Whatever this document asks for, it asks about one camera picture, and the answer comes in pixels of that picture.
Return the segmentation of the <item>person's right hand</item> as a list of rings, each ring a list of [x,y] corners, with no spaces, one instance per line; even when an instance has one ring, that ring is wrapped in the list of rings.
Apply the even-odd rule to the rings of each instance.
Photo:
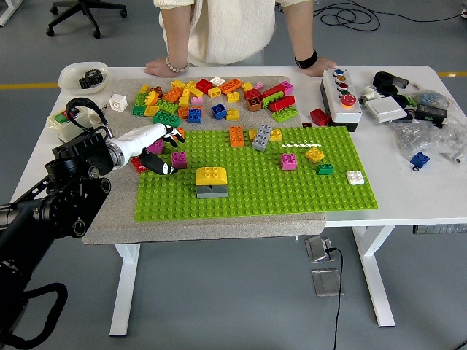
[[[165,58],[157,58],[154,61],[148,62],[144,68],[144,72],[163,78],[175,77],[174,72],[166,65]]]

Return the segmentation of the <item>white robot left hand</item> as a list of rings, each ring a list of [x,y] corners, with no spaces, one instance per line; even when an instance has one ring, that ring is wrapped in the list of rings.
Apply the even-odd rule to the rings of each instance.
[[[147,148],[157,140],[169,141],[173,147],[178,147],[173,138],[185,142],[182,134],[174,127],[164,124],[152,124],[133,129],[118,139],[107,141],[107,148],[114,163],[113,169],[125,166],[133,157],[138,157],[140,163],[159,175],[177,173],[178,169],[170,166],[157,155],[150,153]]]

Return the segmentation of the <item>person's left hand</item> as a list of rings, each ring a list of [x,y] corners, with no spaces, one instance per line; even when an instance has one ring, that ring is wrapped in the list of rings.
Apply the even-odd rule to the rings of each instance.
[[[309,77],[321,77],[326,69],[333,69],[337,67],[337,63],[331,59],[319,57],[317,61],[308,69],[301,71]]]

